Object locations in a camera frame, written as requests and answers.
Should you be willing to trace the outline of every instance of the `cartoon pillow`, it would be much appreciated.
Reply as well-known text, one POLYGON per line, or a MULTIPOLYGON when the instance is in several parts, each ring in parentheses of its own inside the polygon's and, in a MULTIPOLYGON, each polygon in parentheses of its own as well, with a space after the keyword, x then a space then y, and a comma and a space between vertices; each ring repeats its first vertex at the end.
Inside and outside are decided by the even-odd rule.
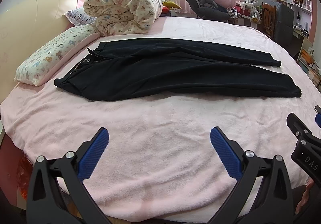
POLYGON ((15 79, 29 85, 43 85, 73 55, 99 37, 93 24, 69 28, 29 56, 18 67, 15 79))

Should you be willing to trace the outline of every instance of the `pillow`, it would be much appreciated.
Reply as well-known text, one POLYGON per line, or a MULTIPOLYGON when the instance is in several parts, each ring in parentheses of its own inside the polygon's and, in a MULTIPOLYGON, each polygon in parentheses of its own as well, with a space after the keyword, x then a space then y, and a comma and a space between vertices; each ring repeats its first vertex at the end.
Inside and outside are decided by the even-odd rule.
POLYGON ((91 24, 96 20, 96 17, 87 15, 84 12, 83 7, 77 8, 75 10, 70 10, 65 13, 65 16, 67 17, 69 22, 71 24, 74 24, 75 26, 91 24))
POLYGON ((69 28, 29 56, 18 67, 15 79, 29 85, 43 85, 74 54, 99 37, 93 24, 69 28))

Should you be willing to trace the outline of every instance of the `wooden chair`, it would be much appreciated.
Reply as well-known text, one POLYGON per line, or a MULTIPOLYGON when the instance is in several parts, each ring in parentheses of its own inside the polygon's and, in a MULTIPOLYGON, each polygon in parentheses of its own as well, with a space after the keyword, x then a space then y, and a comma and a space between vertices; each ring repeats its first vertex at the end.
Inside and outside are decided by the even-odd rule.
POLYGON ((273 40, 276 19, 276 6, 262 4, 262 28, 263 33, 273 40))

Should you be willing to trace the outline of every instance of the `plastic bag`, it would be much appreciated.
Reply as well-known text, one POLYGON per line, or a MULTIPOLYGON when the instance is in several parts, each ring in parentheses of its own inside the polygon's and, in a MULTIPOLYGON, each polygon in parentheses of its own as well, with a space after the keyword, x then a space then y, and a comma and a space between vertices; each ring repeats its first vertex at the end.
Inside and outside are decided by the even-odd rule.
POLYGON ((257 11, 257 9, 253 6, 251 12, 250 12, 250 20, 257 23, 257 24, 260 24, 261 23, 261 17, 260 17, 260 14, 259 12, 257 11))
POLYGON ((17 183, 18 187, 20 189, 22 197, 24 197, 25 200, 27 200, 28 196, 28 188, 29 188, 29 182, 31 173, 33 172, 33 166, 27 156, 24 154, 18 164, 17 168, 17 183))

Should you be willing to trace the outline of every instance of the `pink blanket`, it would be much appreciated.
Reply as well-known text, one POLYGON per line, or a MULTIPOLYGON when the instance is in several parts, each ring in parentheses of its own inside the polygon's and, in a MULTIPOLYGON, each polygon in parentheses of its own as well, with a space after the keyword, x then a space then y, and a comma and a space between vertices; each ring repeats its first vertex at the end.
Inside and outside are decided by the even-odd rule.
MULTIPOLYGON (((58 158, 90 140, 100 127, 107 128, 110 143, 84 184, 104 213, 129 221, 162 215, 207 222, 214 215, 235 184, 211 146, 209 133, 214 126, 258 156, 281 154, 292 186, 304 184, 306 174, 290 158, 296 138, 286 126, 286 117, 294 112, 314 135, 321 136, 313 109, 321 104, 321 95, 283 48, 249 27, 178 17, 157 19, 148 34, 99 38, 90 48, 101 41, 138 37, 218 42, 270 52, 282 66, 265 68, 289 74, 302 98, 166 92, 90 102, 54 86, 55 78, 62 78, 88 54, 84 49, 46 84, 19 83, 1 104, 1 120, 15 145, 32 161, 39 155, 58 158)), ((250 209, 257 190, 258 183, 243 213, 250 209)))

